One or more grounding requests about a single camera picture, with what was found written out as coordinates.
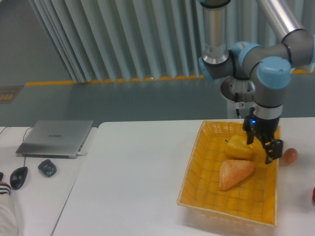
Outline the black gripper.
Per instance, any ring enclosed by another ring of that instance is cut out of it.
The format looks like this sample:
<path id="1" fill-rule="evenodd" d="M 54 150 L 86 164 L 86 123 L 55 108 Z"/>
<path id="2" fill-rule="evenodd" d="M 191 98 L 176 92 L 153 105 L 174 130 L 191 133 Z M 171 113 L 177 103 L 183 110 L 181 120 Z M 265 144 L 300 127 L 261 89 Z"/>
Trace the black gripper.
<path id="1" fill-rule="evenodd" d="M 276 139 L 274 134 L 278 128 L 280 118 L 263 119 L 255 114 L 255 108 L 250 108 L 250 113 L 244 119 L 243 130 L 247 134 L 247 145 L 258 138 L 266 152 L 265 164 L 282 157 L 283 141 Z"/>

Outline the person forearm striped sleeve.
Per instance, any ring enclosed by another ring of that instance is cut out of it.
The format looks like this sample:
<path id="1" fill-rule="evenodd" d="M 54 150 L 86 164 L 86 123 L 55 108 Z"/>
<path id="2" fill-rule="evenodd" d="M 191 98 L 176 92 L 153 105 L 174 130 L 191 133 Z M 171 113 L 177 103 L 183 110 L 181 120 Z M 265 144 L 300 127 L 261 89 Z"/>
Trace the person forearm striped sleeve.
<path id="1" fill-rule="evenodd" d="M 19 227 L 15 213 L 13 199 L 10 195 L 11 187 L 2 181 L 0 173 L 0 235 L 17 236 Z"/>

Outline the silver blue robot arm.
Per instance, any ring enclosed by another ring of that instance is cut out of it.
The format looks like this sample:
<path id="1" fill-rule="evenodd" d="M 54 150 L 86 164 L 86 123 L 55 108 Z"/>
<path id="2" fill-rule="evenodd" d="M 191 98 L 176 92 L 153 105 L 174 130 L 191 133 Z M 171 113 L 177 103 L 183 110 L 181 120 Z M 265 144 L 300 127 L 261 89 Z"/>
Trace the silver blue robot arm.
<path id="1" fill-rule="evenodd" d="M 252 82 L 252 107 L 243 129 L 247 142 L 258 139 L 266 164 L 280 158 L 283 142 L 275 137 L 283 110 L 292 69 L 313 64 L 315 37 L 309 34 L 284 0 L 260 0 L 258 6 L 269 22 L 279 44 L 267 48 L 240 41 L 226 46 L 227 0 L 202 0 L 205 49 L 199 64 L 205 77 L 212 80 L 231 76 Z"/>

